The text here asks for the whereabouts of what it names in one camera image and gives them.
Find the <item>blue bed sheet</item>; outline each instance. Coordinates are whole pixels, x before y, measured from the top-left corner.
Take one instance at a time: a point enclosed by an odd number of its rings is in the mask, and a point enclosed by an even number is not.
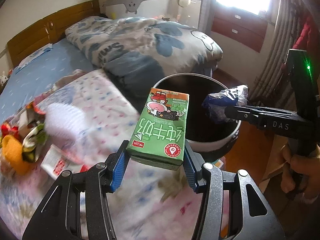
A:
[[[76,69],[90,72],[96,67],[66,39],[53,44],[51,51],[42,54],[21,70],[15,68],[0,95],[0,122]]]

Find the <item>metal bolt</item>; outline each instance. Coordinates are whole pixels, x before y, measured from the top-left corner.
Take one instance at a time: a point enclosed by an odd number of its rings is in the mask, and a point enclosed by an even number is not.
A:
[[[211,170],[213,168],[212,163],[204,163],[203,166],[208,170]]]
[[[97,164],[96,164],[96,168],[97,168],[97,169],[103,169],[105,166],[106,166],[105,163],[97,163]]]
[[[63,177],[68,177],[70,175],[70,171],[66,170],[61,173]]]
[[[248,172],[246,170],[239,170],[239,174],[242,176],[242,177],[245,177],[248,175]]]

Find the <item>trash can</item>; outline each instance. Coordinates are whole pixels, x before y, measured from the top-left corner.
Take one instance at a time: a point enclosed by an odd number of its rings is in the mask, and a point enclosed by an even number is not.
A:
[[[237,139],[241,121],[215,124],[201,106],[208,94],[226,89],[225,85],[204,75],[179,73],[161,79],[154,87],[190,95],[186,139],[193,151],[211,155],[216,153],[212,157],[217,159],[231,149]]]

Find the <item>red wooden drawer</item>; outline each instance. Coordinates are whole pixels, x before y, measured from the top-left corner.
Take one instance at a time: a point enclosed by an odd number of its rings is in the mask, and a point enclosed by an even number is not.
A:
[[[251,49],[254,49],[257,52],[260,52],[264,40],[264,37],[261,37],[260,35],[242,26],[221,20],[216,17],[213,19],[211,30],[235,41],[239,41],[240,43],[248,46]]]
[[[217,3],[214,17],[237,24],[262,37],[266,35],[268,22],[248,11],[235,7],[227,7]]]

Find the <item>hand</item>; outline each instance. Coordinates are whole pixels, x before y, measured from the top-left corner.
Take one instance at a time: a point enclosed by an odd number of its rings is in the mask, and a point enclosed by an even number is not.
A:
[[[282,147],[278,154],[277,162],[284,163],[281,189],[288,193],[294,190],[295,182],[290,174],[290,169],[297,173],[308,175],[307,187],[304,191],[306,199],[313,199],[320,193],[320,148],[317,146],[313,158],[291,154],[288,145]]]

